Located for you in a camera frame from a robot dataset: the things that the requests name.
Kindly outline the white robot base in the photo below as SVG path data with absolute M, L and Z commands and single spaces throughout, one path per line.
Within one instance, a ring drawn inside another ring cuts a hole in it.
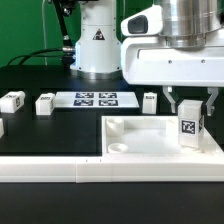
M 75 43 L 73 75 L 112 79 L 121 75 L 121 42 L 116 34 L 116 0 L 80 3 L 81 36 Z

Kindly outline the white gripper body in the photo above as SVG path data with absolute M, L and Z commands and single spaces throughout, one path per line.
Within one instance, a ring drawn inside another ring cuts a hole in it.
M 175 49 L 158 37 L 127 38 L 121 64 L 133 85 L 224 87 L 224 46 Z

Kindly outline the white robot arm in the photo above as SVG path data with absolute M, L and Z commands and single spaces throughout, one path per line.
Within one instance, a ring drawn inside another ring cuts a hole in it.
M 206 112 L 224 87 L 224 21 L 220 0 L 154 0 L 121 23 L 124 79 L 156 85 L 206 87 Z

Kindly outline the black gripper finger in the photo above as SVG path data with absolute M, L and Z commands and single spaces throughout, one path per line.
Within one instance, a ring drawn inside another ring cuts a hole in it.
M 218 87 L 208 87 L 207 92 L 209 94 L 209 98 L 206 102 L 206 109 L 207 109 L 207 115 L 211 116 L 213 114 L 213 112 L 215 111 L 214 102 L 219 95 L 219 88 Z
M 175 113 L 176 112 L 176 101 L 175 101 L 174 97 L 172 96 L 172 93 L 173 93 L 173 88 L 171 86 L 163 87 L 163 94 L 166 96 L 167 100 L 170 103 L 171 112 Z

